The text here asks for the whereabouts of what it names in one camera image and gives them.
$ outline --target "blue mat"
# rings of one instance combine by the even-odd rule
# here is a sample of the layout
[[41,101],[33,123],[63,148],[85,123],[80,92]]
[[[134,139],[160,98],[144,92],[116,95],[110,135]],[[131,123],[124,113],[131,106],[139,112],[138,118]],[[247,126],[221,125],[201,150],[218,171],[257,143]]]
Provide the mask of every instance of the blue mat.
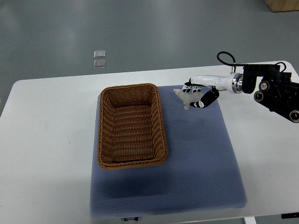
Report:
[[169,156],[158,166],[123,170],[99,167],[98,105],[90,193],[93,218],[245,206],[244,186],[218,102],[186,111],[174,88],[181,86],[159,87]]

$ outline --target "brown woven basket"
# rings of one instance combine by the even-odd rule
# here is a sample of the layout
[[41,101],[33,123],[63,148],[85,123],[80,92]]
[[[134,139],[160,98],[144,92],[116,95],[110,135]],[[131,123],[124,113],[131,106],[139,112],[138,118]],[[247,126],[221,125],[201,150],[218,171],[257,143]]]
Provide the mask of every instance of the brown woven basket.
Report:
[[168,156],[161,100],[154,84],[108,87],[100,96],[98,164],[123,169],[163,163]]

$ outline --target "black cable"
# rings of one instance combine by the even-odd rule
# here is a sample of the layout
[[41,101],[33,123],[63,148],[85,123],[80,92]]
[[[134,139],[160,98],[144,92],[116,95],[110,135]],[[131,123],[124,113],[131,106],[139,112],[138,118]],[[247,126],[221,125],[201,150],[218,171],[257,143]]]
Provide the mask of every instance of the black cable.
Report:
[[286,70],[286,64],[283,63],[283,62],[278,62],[278,63],[276,63],[275,65],[278,65],[278,64],[283,64],[283,65],[284,65],[285,68],[281,71],[281,72],[284,72],[284,71]]
[[[227,63],[227,62],[221,60],[220,57],[219,57],[221,54],[225,54],[225,55],[230,56],[230,57],[232,58],[232,60],[233,60],[234,63],[231,64],[231,63]],[[245,66],[245,65],[246,65],[246,64],[236,64],[236,63],[235,63],[235,57],[234,57],[231,53],[228,53],[228,52],[226,52],[226,51],[220,51],[220,52],[217,54],[217,59],[218,59],[218,61],[220,61],[220,62],[221,62],[222,64],[224,64],[224,65],[228,65],[228,66],[234,67],[234,71],[235,71],[235,69],[236,69],[237,66]],[[275,65],[278,65],[278,64],[283,64],[283,65],[284,65],[285,68],[281,71],[281,72],[284,72],[285,69],[286,69],[286,64],[283,63],[283,62],[278,62],[278,63],[276,63]]]
[[[233,60],[234,63],[233,63],[233,64],[230,64],[230,63],[227,63],[227,62],[221,60],[221,59],[219,58],[219,56],[220,56],[221,54],[226,54],[226,55],[230,56],[230,57],[232,58],[232,60]],[[228,65],[228,66],[231,66],[231,67],[245,66],[245,64],[236,64],[236,63],[235,63],[235,58],[234,58],[234,56],[233,56],[231,53],[228,53],[228,52],[226,52],[226,51],[220,51],[220,52],[217,54],[217,59],[218,59],[218,61],[220,61],[222,64],[224,64],[224,65]]]

